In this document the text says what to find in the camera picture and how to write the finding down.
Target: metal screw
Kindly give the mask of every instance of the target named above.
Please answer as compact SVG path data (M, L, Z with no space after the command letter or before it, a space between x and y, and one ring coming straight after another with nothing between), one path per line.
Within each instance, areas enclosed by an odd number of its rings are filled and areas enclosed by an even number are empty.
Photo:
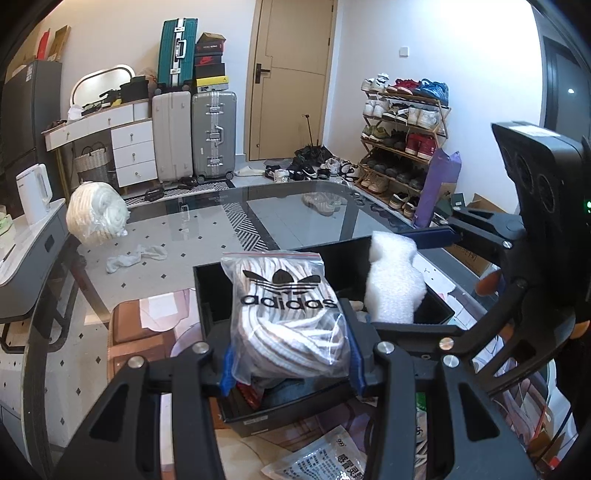
M444 352L447 352L448 350L451 350L453 348L453 343L453 338L444 337L441 340L439 340L439 348Z
M193 352L195 353L207 353L209 351L209 345L206 342L197 342L193 345Z
M460 361L455 355L446 355L443 357L443 363L449 368L456 368L460 364Z
M129 360L127 360L127 364L131 368L139 368L144 364L144 357L139 355L133 356Z
M386 355L391 354L394 351L394 345L390 342L378 343L378 352L385 353Z

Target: door frame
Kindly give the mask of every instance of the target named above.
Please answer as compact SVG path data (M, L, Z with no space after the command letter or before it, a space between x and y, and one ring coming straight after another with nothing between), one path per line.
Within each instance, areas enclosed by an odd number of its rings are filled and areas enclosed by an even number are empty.
M264 0L256 0L255 14L252 20L251 43L248 50L248 65L246 73L246 100L244 104L244 153L246 161L250 161L251 156L251 120L252 120L252 89L255 82L255 63L256 63L256 42L258 31L261 24L262 3ZM326 107L329 99L330 73L333 64L333 52L335 49L336 19L339 8L339 0L334 1L334 11L332 25L330 30L330 46L328 61L326 62L326 82L324 84L324 95L322 96L322 115L320 117L319 142L322 145L324 135L324 122L326 120Z

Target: refrigerator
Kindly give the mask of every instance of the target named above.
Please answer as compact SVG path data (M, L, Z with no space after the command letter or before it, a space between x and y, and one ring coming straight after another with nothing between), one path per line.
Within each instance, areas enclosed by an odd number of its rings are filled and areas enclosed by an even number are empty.
M2 88L0 138L7 189L7 213L23 214L17 175L35 163L44 163L53 191L52 200L64 197L55 152L48 152L41 132L60 119L61 63L34 60Z

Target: white kettle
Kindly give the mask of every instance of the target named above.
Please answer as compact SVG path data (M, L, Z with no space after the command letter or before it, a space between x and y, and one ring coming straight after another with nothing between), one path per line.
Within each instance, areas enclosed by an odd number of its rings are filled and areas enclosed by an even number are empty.
M19 173L17 187L27 223L32 225L43 220L49 212L53 195L45 165L37 163Z

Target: white suitcase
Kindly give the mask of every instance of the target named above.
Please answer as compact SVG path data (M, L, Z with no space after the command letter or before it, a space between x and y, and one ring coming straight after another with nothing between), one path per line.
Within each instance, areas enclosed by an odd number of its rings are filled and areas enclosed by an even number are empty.
M191 177L191 93L171 92L152 98L152 126L158 179Z

